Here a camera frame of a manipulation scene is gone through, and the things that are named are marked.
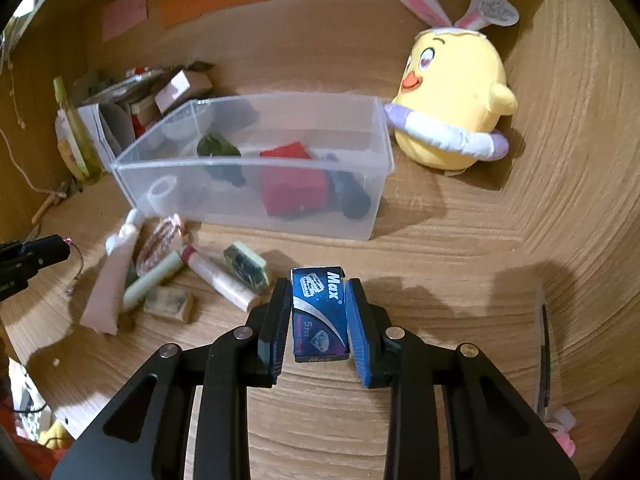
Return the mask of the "worn wooden stamp block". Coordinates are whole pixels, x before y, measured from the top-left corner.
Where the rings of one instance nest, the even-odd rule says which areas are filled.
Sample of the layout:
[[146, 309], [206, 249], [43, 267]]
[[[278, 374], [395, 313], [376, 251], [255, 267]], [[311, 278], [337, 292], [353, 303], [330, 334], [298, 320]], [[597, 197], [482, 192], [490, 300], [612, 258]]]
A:
[[189, 324], [193, 305], [194, 297], [188, 290], [160, 285], [152, 287], [145, 296], [143, 311], [156, 318]]

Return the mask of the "pale green stick tube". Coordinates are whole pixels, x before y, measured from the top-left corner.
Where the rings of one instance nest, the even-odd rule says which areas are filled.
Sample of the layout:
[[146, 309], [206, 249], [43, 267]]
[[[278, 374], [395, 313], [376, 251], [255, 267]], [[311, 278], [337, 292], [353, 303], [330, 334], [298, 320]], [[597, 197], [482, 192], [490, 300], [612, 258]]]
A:
[[120, 310], [122, 312], [134, 310], [153, 287], [169, 280], [177, 274], [183, 266], [184, 262], [178, 252], [170, 252], [165, 258], [160, 260], [153, 269], [149, 270], [147, 274], [142, 275], [141, 278], [138, 278], [126, 288], [124, 296], [122, 297]]

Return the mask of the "white tape roll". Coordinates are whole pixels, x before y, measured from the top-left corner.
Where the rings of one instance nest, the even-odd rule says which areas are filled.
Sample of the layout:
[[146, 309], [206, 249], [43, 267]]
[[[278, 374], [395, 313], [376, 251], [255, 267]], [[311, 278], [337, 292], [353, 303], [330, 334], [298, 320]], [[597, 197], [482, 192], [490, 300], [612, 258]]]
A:
[[146, 198], [156, 214], [168, 217], [177, 211], [178, 191], [178, 178], [168, 174], [152, 183]]

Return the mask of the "white red-capped lip tube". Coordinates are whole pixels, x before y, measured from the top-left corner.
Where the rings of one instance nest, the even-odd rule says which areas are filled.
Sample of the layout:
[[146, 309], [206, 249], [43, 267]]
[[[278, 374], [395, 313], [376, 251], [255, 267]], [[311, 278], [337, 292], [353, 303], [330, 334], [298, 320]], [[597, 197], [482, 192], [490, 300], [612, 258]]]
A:
[[260, 298], [248, 286], [232, 278], [192, 245], [183, 245], [179, 255], [197, 276], [243, 312], [250, 312], [260, 304]]

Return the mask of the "small green square box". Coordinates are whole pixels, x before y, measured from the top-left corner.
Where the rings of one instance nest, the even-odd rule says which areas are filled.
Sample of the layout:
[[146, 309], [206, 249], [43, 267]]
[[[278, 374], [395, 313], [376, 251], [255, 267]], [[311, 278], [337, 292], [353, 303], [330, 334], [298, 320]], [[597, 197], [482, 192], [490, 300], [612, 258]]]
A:
[[237, 240], [224, 250], [224, 260], [233, 273], [251, 290], [261, 294], [271, 285], [271, 273], [267, 261]]

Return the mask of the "blue Max razor box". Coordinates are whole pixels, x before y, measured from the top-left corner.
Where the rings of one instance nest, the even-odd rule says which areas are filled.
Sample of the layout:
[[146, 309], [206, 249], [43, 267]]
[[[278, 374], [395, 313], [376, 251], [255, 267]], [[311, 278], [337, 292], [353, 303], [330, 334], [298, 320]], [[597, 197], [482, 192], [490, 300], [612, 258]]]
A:
[[348, 359], [344, 277], [340, 266], [291, 270], [293, 352], [297, 363]]

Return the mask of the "dark green glass bottle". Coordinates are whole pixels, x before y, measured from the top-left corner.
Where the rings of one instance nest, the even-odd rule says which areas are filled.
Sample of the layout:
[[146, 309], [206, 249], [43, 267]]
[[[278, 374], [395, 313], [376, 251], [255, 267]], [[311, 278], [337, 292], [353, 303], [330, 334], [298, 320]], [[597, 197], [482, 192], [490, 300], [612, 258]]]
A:
[[[206, 160], [241, 157], [241, 152], [216, 132], [206, 133], [201, 137], [196, 146], [196, 154], [198, 158]], [[242, 186], [246, 185], [246, 179], [237, 162], [208, 165], [206, 172], [213, 180], [230, 183], [235, 188], [242, 188]]]

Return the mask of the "purple black cosmetic bottle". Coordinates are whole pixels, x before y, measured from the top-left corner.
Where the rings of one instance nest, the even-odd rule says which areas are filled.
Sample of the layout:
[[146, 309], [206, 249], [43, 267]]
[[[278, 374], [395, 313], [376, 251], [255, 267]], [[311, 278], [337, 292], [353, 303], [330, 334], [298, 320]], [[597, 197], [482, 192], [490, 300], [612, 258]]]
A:
[[326, 170], [326, 182], [330, 211], [339, 211], [350, 220], [361, 220], [369, 213], [371, 197], [351, 172]]

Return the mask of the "red packet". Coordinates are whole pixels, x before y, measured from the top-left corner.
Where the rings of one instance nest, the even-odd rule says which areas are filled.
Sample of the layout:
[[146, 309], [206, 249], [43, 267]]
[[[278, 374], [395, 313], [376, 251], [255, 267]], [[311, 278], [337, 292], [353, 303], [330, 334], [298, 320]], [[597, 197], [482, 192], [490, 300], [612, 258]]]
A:
[[262, 167], [262, 204], [271, 217], [298, 217], [329, 205], [326, 174], [319, 169]]

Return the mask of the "yellow green spray bottle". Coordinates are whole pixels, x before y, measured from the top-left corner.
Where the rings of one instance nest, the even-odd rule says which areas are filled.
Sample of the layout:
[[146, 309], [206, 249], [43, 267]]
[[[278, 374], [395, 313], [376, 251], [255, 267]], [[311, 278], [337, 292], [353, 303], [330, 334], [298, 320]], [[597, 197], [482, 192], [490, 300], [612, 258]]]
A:
[[74, 139], [74, 144], [77, 148], [76, 152], [78, 156], [75, 156], [75, 159], [82, 178], [87, 183], [99, 181], [103, 174], [103, 166], [98, 152], [92, 142], [92, 137], [86, 124], [82, 121], [78, 109], [74, 107], [74, 104], [66, 92], [61, 76], [53, 79], [53, 88], [56, 102], [58, 102], [60, 109], [66, 117]]

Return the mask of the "stack of books papers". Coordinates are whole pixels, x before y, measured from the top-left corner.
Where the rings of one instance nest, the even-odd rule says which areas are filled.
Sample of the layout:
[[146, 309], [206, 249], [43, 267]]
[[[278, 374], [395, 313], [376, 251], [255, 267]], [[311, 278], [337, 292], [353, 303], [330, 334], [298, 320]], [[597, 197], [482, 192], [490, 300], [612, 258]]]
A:
[[[136, 67], [128, 70], [126, 77], [111, 84], [102, 90], [96, 91], [92, 96], [87, 96], [82, 105], [113, 103], [120, 106], [130, 116], [134, 135], [140, 138], [152, 125], [172, 112], [177, 107], [166, 114], [162, 114], [154, 101], [154, 96], [168, 81], [171, 80], [180, 70], [193, 70], [194, 72], [206, 73], [210, 82], [209, 72], [214, 68], [214, 64], [204, 61], [195, 61], [187, 66], [179, 65], [165, 68]], [[207, 96], [209, 92], [198, 96]]]

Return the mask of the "small white cardboard box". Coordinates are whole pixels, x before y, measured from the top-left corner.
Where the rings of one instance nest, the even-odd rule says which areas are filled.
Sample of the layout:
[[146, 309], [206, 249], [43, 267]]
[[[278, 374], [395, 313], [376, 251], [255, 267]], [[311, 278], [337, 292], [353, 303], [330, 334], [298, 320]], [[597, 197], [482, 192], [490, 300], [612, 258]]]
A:
[[195, 99], [213, 89], [206, 73], [193, 70], [180, 70], [154, 96], [155, 104], [162, 114], [166, 114], [174, 107]]

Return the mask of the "pink sticky note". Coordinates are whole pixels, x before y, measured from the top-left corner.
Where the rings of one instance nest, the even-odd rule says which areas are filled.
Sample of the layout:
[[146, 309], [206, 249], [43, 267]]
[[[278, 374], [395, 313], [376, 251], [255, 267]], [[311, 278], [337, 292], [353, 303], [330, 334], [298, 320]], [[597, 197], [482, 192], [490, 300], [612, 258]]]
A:
[[110, 41], [147, 18], [146, 0], [115, 0], [102, 10], [102, 40]]

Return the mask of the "clear plastic storage bin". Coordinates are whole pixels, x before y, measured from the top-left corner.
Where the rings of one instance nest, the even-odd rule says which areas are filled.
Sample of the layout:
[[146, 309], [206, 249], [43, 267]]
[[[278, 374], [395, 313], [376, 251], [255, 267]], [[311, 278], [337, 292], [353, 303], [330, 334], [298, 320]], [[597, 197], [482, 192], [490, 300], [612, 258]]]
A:
[[[216, 132], [241, 157], [198, 158], [196, 146]], [[213, 180], [208, 165], [237, 162], [246, 185]], [[370, 195], [361, 220], [339, 211], [271, 217], [262, 204], [262, 167], [349, 171]], [[112, 171], [131, 206], [148, 216], [146, 192], [157, 179], [178, 178], [175, 214], [183, 219], [283, 233], [367, 240], [386, 178], [394, 170], [383, 103], [375, 96], [284, 92], [192, 100], [155, 124], [113, 162]]]

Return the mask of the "yellow chick plush toy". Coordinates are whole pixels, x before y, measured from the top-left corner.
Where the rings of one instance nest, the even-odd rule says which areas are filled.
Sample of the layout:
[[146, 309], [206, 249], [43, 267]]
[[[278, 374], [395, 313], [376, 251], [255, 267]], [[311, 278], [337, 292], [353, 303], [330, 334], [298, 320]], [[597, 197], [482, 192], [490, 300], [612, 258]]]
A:
[[516, 7], [509, 0], [471, 0], [453, 22], [438, 0], [398, 1], [427, 24], [414, 38], [396, 96], [384, 106], [401, 151], [448, 174], [506, 157], [509, 141], [497, 124], [516, 112], [518, 100], [482, 29], [515, 25]]

